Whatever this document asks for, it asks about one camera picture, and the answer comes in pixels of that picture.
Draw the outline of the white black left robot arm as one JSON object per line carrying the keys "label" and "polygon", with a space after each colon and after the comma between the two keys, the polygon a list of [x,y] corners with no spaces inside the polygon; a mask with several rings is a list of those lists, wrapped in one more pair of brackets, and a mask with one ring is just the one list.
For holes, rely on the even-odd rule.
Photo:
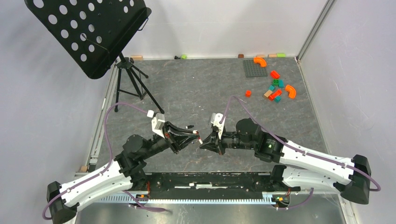
{"label": "white black left robot arm", "polygon": [[141,190],[147,184],[143,171],[146,159],[168,148],[177,154],[195,140],[203,142],[197,130],[179,128],[163,119],[153,118],[151,126],[153,138],[147,140],[132,135],[123,146],[123,151],[111,157],[101,168],[71,182],[50,183],[43,219],[64,224],[105,196],[131,188]]}

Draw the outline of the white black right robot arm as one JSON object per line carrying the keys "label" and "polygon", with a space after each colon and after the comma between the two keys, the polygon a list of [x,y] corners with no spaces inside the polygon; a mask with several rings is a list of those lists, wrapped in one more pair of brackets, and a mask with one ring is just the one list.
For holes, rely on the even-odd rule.
{"label": "white black right robot arm", "polygon": [[214,121],[211,134],[199,143],[201,149],[220,155],[226,149],[253,150],[261,161],[275,163],[269,183],[277,191],[313,188],[338,192],[353,203],[369,203],[371,168],[365,156],[348,158],[318,152],[274,137],[252,119],[238,121],[233,132]]}

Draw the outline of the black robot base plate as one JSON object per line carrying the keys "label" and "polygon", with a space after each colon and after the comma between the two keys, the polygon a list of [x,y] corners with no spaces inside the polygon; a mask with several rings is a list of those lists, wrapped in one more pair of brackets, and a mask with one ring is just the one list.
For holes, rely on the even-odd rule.
{"label": "black robot base plate", "polygon": [[289,187],[270,172],[147,173],[130,191],[146,191],[150,199],[261,199],[263,192],[288,193]]}

